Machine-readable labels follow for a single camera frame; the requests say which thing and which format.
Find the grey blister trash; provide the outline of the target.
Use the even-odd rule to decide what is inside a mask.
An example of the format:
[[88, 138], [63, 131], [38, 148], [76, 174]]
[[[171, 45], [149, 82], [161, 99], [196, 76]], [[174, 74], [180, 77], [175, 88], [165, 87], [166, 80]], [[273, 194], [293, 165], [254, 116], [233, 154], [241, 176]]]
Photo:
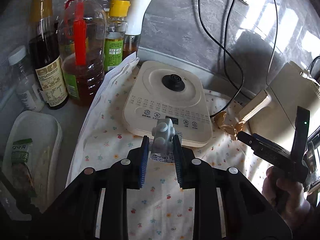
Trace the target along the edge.
[[149, 146], [151, 154], [163, 159], [168, 158], [173, 151], [175, 128], [170, 118], [159, 119], [152, 129], [153, 141]]

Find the brown paper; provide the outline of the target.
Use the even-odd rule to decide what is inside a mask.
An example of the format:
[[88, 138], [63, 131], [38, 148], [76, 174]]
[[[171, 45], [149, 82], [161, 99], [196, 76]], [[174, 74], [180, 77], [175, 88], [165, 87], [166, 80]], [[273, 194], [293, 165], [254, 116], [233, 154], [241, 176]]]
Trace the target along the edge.
[[213, 117], [214, 123], [218, 126], [219, 129], [223, 130], [228, 135], [230, 135], [233, 141], [237, 141], [238, 133], [243, 131], [246, 122], [244, 120], [240, 120], [235, 125], [227, 125], [225, 124], [226, 115], [226, 111], [218, 113], [216, 116]]

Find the floral white tablecloth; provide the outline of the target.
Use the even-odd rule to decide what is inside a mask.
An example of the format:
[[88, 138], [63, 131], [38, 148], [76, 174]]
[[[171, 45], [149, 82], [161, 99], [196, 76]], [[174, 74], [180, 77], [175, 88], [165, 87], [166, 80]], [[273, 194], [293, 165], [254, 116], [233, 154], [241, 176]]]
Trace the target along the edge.
[[[102, 170], [124, 159], [142, 138], [124, 126], [123, 108], [137, 78], [138, 58], [130, 55], [105, 76], [81, 128], [69, 169], [72, 181], [84, 168]], [[207, 145], [194, 154], [214, 168], [236, 167], [257, 188], [262, 189], [269, 164], [218, 127]], [[194, 192], [180, 188], [175, 166], [148, 161], [142, 189], [127, 194], [129, 239], [192, 239]]]

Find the cream kettle base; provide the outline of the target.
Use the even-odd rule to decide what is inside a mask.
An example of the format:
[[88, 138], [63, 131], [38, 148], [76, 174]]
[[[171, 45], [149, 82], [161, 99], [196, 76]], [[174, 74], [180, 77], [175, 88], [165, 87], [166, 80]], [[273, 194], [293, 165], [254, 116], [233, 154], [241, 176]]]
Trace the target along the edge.
[[151, 135], [159, 119], [172, 120], [182, 145], [203, 147], [212, 122], [201, 80], [193, 73], [156, 61], [142, 64], [123, 109], [125, 128], [134, 135]]

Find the yellow cap green bottle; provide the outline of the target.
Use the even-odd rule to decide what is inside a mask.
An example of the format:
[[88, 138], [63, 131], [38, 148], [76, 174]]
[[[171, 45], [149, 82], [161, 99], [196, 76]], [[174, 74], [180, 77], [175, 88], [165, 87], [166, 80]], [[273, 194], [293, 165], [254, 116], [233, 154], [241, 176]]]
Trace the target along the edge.
[[130, 2], [127, 0], [111, 0], [107, 15], [104, 72], [109, 72], [123, 60], [124, 36], [127, 31], [126, 21]]

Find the white plastic food container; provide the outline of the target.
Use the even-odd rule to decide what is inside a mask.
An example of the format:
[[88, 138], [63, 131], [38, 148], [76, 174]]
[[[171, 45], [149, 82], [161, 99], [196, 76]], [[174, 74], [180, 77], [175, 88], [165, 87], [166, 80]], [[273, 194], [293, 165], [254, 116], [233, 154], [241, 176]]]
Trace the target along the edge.
[[62, 129], [51, 115], [25, 111], [11, 129], [2, 172], [17, 193], [44, 212], [54, 200]]

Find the white cap small jar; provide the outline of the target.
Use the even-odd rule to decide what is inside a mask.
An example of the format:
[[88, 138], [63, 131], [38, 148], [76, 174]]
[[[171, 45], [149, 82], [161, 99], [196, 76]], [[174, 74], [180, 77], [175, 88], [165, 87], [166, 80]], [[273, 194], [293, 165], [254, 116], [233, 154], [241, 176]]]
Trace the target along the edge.
[[8, 56], [9, 66], [15, 77], [16, 94], [25, 109], [40, 112], [45, 103], [24, 45], [14, 49]]

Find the red cap oil bottle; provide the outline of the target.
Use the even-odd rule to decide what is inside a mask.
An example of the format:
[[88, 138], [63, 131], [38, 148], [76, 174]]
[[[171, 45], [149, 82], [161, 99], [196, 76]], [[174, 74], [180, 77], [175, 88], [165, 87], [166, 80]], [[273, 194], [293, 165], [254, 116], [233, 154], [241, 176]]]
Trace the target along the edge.
[[57, 37], [69, 97], [89, 106], [104, 73], [106, 15], [97, 0], [69, 0], [60, 15]]

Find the dark soy sauce bottle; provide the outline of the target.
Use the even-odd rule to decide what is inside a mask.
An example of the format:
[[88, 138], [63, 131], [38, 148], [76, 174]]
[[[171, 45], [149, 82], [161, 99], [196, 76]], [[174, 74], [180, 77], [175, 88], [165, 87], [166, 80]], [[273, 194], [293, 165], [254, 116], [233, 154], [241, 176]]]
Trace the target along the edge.
[[54, 26], [52, 0], [32, 0], [28, 46], [40, 93], [49, 109], [60, 109], [68, 101], [62, 61]]

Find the white top oil sprayer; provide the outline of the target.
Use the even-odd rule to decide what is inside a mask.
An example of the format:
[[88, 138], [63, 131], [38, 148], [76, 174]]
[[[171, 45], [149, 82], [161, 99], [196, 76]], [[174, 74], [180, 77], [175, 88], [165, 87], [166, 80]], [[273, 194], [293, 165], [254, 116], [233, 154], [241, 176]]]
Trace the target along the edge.
[[128, 24], [123, 42], [123, 59], [138, 51], [145, 12], [152, 0], [127, 0], [130, 2], [126, 17]]

